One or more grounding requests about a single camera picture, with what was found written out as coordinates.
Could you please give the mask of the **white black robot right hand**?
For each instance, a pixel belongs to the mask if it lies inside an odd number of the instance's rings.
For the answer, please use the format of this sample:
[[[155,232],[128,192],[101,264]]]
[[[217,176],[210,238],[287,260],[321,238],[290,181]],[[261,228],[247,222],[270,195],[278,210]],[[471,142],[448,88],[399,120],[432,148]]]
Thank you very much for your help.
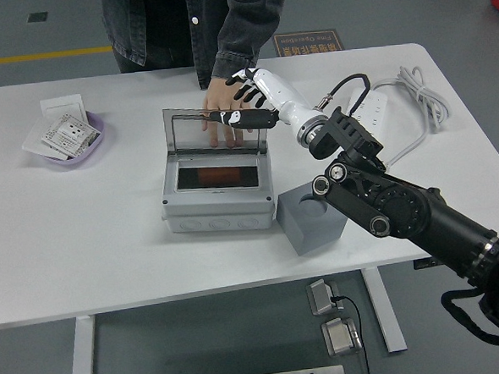
[[[257,107],[269,102],[278,112],[279,120],[291,126],[298,137],[298,142],[305,141],[305,136],[311,130],[327,122],[327,116],[322,111],[312,108],[289,83],[271,71],[258,68],[241,69],[227,78],[225,84],[240,85],[239,91],[234,96],[235,100],[242,96],[245,102],[250,103],[255,99]],[[205,111],[229,115],[227,126],[237,129],[239,122],[234,114],[248,109]]]

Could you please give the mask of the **person's left hand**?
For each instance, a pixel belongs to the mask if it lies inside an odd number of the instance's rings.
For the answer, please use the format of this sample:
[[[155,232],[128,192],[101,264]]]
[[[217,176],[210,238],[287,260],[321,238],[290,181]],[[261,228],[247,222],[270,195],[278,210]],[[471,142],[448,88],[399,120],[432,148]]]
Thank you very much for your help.
[[[226,85],[225,83],[224,79],[212,78],[203,101],[203,109],[207,111],[248,109],[250,104],[245,102],[242,96],[237,100],[234,99],[240,85]],[[202,123],[202,126],[202,129],[208,132],[208,140],[212,148],[219,145],[219,129],[222,129],[222,136],[227,147],[240,147],[244,143],[243,130],[241,129],[233,129],[224,124],[206,121]]]

